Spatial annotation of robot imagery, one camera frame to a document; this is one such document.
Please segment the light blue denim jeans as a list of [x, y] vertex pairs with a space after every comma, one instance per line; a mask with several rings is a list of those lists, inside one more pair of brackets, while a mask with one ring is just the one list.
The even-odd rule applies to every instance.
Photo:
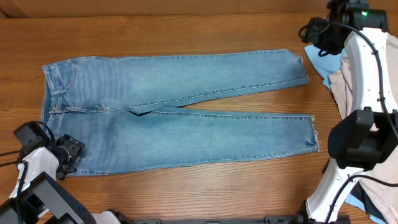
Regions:
[[306, 85], [286, 49], [158, 57], [78, 57], [43, 67], [42, 121], [85, 144], [77, 176], [279, 159], [320, 146], [309, 114], [190, 105]]

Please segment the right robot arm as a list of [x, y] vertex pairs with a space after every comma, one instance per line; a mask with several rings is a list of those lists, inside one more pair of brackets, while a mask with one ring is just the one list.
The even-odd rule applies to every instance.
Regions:
[[295, 216], [267, 216], [266, 223], [349, 223], [339, 215], [346, 197], [368, 171], [397, 147], [397, 103], [386, 62], [386, 12], [366, 1], [332, 0], [326, 19], [314, 17], [299, 30], [319, 56], [347, 53], [353, 104], [350, 114], [329, 133], [329, 160], [315, 192]]

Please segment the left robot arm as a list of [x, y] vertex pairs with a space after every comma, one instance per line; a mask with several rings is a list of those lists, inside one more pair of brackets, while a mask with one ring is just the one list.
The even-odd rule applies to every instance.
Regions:
[[1, 223], [37, 223], [47, 212], [52, 213], [49, 223], [128, 223], [114, 210], [91, 213], [59, 184], [76, 172], [73, 164], [84, 143], [67, 134], [55, 138], [41, 121], [24, 123], [14, 135], [22, 144], [13, 162], [19, 175], [15, 189], [1, 205]]

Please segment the light blue shirt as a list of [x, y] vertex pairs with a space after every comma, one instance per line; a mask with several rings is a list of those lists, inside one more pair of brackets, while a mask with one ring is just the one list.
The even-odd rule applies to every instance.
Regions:
[[314, 45], [306, 46], [304, 51], [314, 69], [322, 77], [323, 84], [330, 90], [328, 76], [340, 69], [340, 60], [343, 58], [345, 50], [338, 55], [326, 55], [324, 57], [318, 56], [320, 49]]

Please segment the black garment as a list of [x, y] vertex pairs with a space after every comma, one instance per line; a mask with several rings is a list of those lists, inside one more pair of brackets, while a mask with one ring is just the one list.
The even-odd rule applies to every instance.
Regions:
[[374, 190], [370, 189], [373, 187], [382, 187], [381, 181], [376, 181], [374, 177], [368, 177], [360, 179], [350, 179], [350, 182], [342, 186], [342, 192], [338, 195], [335, 206], [332, 211], [333, 214], [328, 219], [328, 222], [332, 222], [334, 216], [337, 215], [343, 204], [343, 196], [346, 196], [346, 203], [349, 203], [355, 207], [358, 207], [370, 215], [370, 219], [376, 223], [387, 223], [383, 213], [379, 210], [382, 206], [381, 202], [377, 198], [377, 194]]

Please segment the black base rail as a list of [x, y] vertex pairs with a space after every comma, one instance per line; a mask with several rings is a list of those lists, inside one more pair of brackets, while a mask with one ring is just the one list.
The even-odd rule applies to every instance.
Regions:
[[161, 219], [135, 219], [133, 224], [321, 224], [314, 219], [306, 219], [298, 215], [267, 215], [264, 218], [225, 218], [225, 219], [196, 219], [196, 220], [161, 220]]

